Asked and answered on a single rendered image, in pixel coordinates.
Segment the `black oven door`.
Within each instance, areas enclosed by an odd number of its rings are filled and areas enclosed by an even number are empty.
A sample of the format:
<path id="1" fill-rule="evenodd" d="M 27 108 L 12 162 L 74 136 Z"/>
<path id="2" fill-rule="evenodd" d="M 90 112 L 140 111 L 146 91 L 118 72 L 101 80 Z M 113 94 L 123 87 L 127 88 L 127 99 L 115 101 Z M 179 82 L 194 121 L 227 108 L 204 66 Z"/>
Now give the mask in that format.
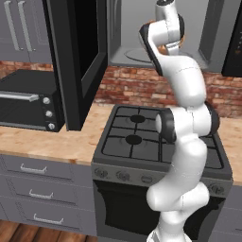
<path id="1" fill-rule="evenodd" d="M 93 181 L 98 237 L 127 242 L 146 242 L 159 221 L 146 200 L 147 188 L 109 181 Z M 208 242 L 225 199 L 210 197 L 185 222 L 184 231 L 193 242 Z"/>

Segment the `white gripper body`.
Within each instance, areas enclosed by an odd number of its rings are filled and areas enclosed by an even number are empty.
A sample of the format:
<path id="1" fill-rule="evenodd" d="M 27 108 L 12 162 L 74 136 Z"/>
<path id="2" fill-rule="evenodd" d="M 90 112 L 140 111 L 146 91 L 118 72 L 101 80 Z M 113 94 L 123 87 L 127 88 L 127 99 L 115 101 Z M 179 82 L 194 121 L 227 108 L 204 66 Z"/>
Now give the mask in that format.
<path id="1" fill-rule="evenodd" d="M 180 45 L 178 43 L 169 43 L 165 46 L 169 56 L 178 56 L 180 53 Z"/>

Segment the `grey microwave turntable plate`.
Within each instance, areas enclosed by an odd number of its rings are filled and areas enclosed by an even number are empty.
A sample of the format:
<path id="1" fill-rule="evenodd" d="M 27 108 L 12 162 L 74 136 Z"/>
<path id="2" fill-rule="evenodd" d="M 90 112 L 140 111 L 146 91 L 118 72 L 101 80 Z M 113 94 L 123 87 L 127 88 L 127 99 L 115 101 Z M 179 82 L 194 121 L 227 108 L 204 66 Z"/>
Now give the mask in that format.
<path id="1" fill-rule="evenodd" d="M 133 61 L 151 63 L 151 60 L 144 48 L 132 48 L 125 52 L 125 56 Z"/>

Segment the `black toaster oven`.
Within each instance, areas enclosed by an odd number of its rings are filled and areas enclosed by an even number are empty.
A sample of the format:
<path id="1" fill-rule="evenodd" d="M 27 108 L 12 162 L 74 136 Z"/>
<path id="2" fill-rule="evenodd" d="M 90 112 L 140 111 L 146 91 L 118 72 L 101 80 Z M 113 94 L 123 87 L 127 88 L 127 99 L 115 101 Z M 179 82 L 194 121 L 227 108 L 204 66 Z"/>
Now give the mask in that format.
<path id="1" fill-rule="evenodd" d="M 0 79 L 0 125 L 58 132 L 64 116 L 54 73 L 19 69 Z"/>

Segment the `grey drawer front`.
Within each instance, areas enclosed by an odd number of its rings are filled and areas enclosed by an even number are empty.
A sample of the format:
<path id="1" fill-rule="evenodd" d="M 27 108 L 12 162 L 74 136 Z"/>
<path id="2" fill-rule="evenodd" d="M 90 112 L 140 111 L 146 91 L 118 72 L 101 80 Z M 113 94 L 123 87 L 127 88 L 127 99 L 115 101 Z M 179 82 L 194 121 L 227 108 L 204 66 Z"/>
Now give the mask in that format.
<path id="1" fill-rule="evenodd" d="M 0 160 L 7 171 L 26 173 L 20 169 L 21 164 L 24 164 L 25 167 L 36 169 L 43 169 L 47 166 L 47 171 L 44 175 L 34 175 L 65 180 L 72 179 L 72 172 L 69 164 L 11 155 L 0 155 Z"/>
<path id="2" fill-rule="evenodd" d="M 77 201 L 75 198 L 74 189 L 65 184 L 16 177 L 10 178 L 9 183 L 12 185 L 17 195 L 30 197 L 28 193 L 29 190 L 32 189 L 35 194 L 50 195 L 53 192 L 54 197 L 47 200 L 73 204 L 75 204 Z"/>
<path id="3" fill-rule="evenodd" d="M 81 229 L 78 213 L 73 209 L 31 201 L 17 201 L 16 206 L 24 220 L 74 230 Z M 51 220 L 61 220 L 63 218 L 63 222 L 61 225 L 42 223 L 34 220 L 34 214 L 37 214 L 37 217 Z"/>

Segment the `grey cupboard door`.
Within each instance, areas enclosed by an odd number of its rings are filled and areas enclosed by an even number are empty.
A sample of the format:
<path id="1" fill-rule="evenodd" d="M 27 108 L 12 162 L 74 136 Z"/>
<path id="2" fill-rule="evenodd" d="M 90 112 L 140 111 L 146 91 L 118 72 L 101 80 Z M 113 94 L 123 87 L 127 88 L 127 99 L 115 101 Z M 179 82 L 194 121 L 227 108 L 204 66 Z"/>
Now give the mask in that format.
<path id="1" fill-rule="evenodd" d="M 29 62 L 24 31 L 18 9 L 18 2 L 17 0 L 10 0 L 11 17 L 19 45 L 19 50 L 17 51 L 13 46 L 13 41 L 9 31 L 9 24 L 4 7 L 5 1 L 6 0 L 0 0 L 0 61 Z"/>
<path id="2" fill-rule="evenodd" d="M 33 48 L 28 52 L 31 62 L 52 63 L 43 10 L 43 0 L 25 0 L 25 15 L 29 38 Z"/>

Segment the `grey microwave oven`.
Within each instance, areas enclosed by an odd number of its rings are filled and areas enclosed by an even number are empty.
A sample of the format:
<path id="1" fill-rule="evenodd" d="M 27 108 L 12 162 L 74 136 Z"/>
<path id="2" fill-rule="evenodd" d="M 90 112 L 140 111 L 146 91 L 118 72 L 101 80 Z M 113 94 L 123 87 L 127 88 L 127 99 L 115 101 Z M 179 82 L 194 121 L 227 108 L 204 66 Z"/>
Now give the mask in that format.
<path id="1" fill-rule="evenodd" d="M 242 0 L 175 0 L 184 20 L 180 53 L 197 61 L 204 71 L 219 73 L 226 60 Z M 150 68 L 125 52 L 143 48 L 140 27 L 155 18 L 157 0 L 107 0 L 109 64 Z"/>

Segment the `dark grey gas hob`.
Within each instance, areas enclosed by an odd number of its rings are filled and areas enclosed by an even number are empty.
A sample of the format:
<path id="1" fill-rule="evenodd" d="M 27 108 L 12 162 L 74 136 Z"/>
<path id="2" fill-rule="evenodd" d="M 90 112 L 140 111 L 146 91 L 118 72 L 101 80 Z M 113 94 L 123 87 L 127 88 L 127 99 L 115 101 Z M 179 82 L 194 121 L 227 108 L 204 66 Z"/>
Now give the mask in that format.
<path id="1" fill-rule="evenodd" d="M 155 117 L 158 112 L 155 108 L 140 106 L 113 107 L 92 161 L 95 180 L 151 186 L 164 177 L 170 167 L 175 146 L 167 143 L 156 131 Z M 208 189 L 213 183 L 221 185 L 224 188 L 223 195 L 210 194 L 224 197 L 233 185 L 233 172 L 223 145 L 217 134 L 203 136 L 201 140 L 208 147 L 201 181 Z M 95 174 L 96 168 L 106 170 L 108 176 L 99 178 Z M 117 171 L 129 173 L 130 179 L 119 180 Z M 142 183 L 143 175 L 151 176 L 153 183 Z"/>

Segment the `grey base cupboard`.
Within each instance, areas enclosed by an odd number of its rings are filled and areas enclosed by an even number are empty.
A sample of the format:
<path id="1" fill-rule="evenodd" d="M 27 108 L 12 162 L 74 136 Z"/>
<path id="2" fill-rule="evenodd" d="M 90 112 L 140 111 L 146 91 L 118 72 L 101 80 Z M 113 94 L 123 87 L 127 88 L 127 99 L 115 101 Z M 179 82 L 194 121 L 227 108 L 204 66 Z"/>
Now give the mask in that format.
<path id="1" fill-rule="evenodd" d="M 242 186 L 231 188 L 208 242 L 242 242 Z"/>

